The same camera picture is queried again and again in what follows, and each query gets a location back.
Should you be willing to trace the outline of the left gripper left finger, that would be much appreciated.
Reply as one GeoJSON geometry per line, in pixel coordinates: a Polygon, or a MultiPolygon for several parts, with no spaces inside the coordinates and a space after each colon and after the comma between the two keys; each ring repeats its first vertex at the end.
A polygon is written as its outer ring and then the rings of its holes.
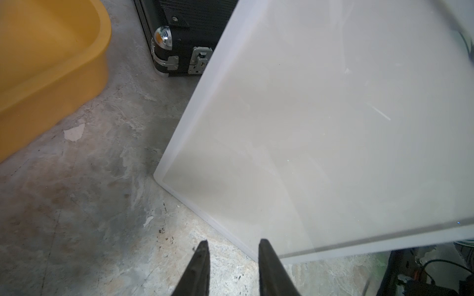
{"type": "Polygon", "coordinates": [[[211,276],[209,244],[202,240],[171,296],[208,296],[211,276]]]}

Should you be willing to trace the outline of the yellow plastic tray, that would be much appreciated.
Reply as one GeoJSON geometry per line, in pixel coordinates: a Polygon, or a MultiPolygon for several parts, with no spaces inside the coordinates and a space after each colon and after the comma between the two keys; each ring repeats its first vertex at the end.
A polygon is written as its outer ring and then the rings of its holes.
{"type": "Polygon", "coordinates": [[[1,158],[107,85],[111,20],[101,1],[1,2],[1,158]]]}

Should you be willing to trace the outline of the black ribbed case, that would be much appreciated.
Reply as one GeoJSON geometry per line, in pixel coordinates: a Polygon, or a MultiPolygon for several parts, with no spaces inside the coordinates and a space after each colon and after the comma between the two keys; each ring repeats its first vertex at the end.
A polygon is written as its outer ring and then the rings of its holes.
{"type": "Polygon", "coordinates": [[[169,76],[201,75],[237,0],[134,2],[154,68],[169,76]]]}

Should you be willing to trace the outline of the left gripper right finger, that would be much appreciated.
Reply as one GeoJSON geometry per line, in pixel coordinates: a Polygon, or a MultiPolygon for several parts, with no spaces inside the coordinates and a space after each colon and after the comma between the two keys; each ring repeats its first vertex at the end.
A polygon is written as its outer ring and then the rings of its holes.
{"type": "Polygon", "coordinates": [[[258,264],[261,296],[300,295],[268,239],[260,240],[258,264]]]}

